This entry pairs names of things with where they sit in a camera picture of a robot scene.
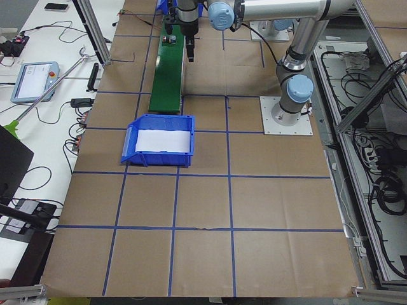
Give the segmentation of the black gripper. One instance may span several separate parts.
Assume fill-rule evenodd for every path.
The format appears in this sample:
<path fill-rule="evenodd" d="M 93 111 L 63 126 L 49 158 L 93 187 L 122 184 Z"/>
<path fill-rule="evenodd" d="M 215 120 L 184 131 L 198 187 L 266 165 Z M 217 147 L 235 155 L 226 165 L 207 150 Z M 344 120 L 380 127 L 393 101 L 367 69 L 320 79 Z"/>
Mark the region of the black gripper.
<path fill-rule="evenodd" d="M 178 0 L 176 11 L 180 23 L 181 33 L 186 36 L 186 52 L 188 62 L 194 62 L 194 36 L 198 33 L 198 1 Z"/>

